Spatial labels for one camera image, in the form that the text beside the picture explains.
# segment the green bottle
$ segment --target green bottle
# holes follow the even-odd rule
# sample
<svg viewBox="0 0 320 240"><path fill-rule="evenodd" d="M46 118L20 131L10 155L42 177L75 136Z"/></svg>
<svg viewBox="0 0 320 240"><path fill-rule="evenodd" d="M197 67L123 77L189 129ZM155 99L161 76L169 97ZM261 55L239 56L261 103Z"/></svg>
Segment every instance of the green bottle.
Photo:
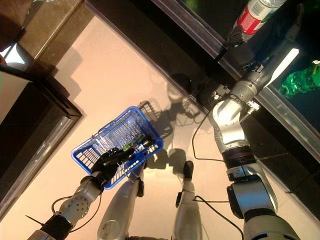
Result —
<svg viewBox="0 0 320 240"><path fill-rule="evenodd" d="M187 5L191 10L197 12L199 9L199 2L198 0L183 0L185 5Z"/></svg>
<svg viewBox="0 0 320 240"><path fill-rule="evenodd" d="M313 61L305 70L291 73L281 84L279 92L286 98L320 88L320 61Z"/></svg>

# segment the red bottle label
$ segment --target red bottle label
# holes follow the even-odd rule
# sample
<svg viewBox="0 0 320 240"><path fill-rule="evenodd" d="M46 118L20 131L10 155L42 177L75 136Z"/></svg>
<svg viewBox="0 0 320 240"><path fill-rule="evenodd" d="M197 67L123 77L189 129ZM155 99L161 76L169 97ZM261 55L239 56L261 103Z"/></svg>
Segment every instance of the red bottle label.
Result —
<svg viewBox="0 0 320 240"><path fill-rule="evenodd" d="M268 7L260 0L250 0L238 17L236 24L245 34L255 34L279 7Z"/></svg>
<svg viewBox="0 0 320 240"><path fill-rule="evenodd" d="M237 19L237 25L242 26L242 31L245 34L255 34L258 29L255 29L261 20L252 16L249 12L248 6L245 7L241 15Z"/></svg>

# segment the black rubber wrist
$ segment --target black rubber wrist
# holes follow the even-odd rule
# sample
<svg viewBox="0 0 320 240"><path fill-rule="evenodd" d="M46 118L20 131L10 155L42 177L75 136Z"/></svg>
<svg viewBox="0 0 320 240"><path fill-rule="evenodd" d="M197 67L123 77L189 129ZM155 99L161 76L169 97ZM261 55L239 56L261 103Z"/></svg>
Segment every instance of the black rubber wrist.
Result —
<svg viewBox="0 0 320 240"><path fill-rule="evenodd" d="M249 146L240 146L227 150L222 153L222 157L227 169L257 162Z"/></svg>
<svg viewBox="0 0 320 240"><path fill-rule="evenodd" d="M65 240L72 228L72 224L63 216L53 215L40 230L55 240Z"/></svg>

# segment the plastic bottle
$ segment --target plastic bottle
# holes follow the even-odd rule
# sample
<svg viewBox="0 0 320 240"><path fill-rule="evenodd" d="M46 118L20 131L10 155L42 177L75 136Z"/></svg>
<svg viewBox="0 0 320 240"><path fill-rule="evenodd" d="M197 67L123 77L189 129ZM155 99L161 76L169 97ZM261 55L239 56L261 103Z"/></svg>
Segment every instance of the plastic bottle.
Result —
<svg viewBox="0 0 320 240"><path fill-rule="evenodd" d="M233 28L242 26L242 39L247 42L286 0L249 0Z"/></svg>
<svg viewBox="0 0 320 240"><path fill-rule="evenodd" d="M279 92L286 98L291 98L297 93L306 93L320 88L320 61L302 71L291 73L281 84Z"/></svg>

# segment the glass shelf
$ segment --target glass shelf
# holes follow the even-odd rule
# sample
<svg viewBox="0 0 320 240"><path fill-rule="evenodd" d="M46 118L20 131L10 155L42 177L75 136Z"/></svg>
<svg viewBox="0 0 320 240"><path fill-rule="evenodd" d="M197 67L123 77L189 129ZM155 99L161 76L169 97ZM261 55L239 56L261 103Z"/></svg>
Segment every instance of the glass shelf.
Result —
<svg viewBox="0 0 320 240"><path fill-rule="evenodd" d="M175 21L236 80L252 61L261 61L285 37L297 16L297 4L287 1L272 18L239 48L226 49L226 39L247 0L152 0ZM320 31L315 23L320 16L320 1L303 1L302 27L294 42L299 49L288 68L256 97L288 131L320 162L320 89L299 93L290 99L278 89L286 77L320 60Z"/></svg>

